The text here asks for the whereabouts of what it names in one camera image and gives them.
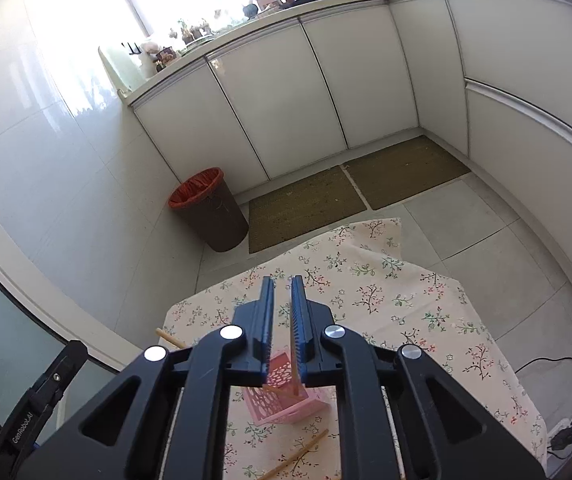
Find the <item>brown floor mat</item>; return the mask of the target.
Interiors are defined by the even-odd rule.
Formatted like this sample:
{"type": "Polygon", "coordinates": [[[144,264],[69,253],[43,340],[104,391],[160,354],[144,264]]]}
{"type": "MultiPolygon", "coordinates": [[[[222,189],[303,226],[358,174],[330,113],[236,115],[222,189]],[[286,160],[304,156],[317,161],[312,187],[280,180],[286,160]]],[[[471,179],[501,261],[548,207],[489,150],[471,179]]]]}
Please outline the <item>brown floor mat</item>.
{"type": "Polygon", "coordinates": [[[378,210],[468,174],[427,136],[313,174],[249,202],[249,252],[378,210]]]}

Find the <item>brown trash bin red liner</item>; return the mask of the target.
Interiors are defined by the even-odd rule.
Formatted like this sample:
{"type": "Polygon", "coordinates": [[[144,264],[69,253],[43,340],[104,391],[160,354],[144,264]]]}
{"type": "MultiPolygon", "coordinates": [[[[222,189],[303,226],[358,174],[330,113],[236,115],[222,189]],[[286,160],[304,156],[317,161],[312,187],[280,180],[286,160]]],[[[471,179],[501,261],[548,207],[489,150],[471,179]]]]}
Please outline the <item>brown trash bin red liner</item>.
{"type": "Polygon", "coordinates": [[[219,167],[202,170],[181,183],[167,206],[215,252],[237,247],[249,232],[248,221],[219,167]]]}

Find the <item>pink perforated utensil holder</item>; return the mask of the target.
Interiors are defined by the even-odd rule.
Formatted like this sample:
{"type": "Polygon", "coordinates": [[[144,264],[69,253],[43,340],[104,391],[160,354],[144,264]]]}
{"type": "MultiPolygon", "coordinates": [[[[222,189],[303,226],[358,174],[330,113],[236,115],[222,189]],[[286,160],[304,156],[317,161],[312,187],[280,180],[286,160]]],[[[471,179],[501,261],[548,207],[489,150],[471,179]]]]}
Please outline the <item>pink perforated utensil holder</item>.
{"type": "Polygon", "coordinates": [[[329,408],[322,389],[295,386],[288,349],[269,360],[269,376],[261,388],[243,388],[243,398],[254,425],[290,425],[329,408]]]}

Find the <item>floral tablecloth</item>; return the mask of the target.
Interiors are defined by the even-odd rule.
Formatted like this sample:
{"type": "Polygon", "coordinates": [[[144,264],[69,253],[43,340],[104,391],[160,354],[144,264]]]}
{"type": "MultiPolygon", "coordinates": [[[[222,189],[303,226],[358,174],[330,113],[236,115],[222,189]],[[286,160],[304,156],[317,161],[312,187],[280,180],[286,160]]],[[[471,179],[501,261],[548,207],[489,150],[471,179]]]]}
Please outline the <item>floral tablecloth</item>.
{"type": "MultiPolygon", "coordinates": [[[[234,310],[257,299],[265,276],[275,284],[272,352],[290,342],[290,289],[303,277],[307,298],[328,306],[335,320],[378,347],[415,344],[466,388],[537,460],[547,462],[547,428],[506,356],[472,306],[464,287],[441,272],[402,258],[402,223],[371,220],[339,226],[272,260],[207,287],[175,304],[164,330],[196,344],[231,323],[234,310]]],[[[287,469],[282,479],[338,479],[336,393],[330,406],[290,425],[254,425],[243,389],[231,389],[223,476],[258,479],[303,448],[327,436],[287,469]]]]}

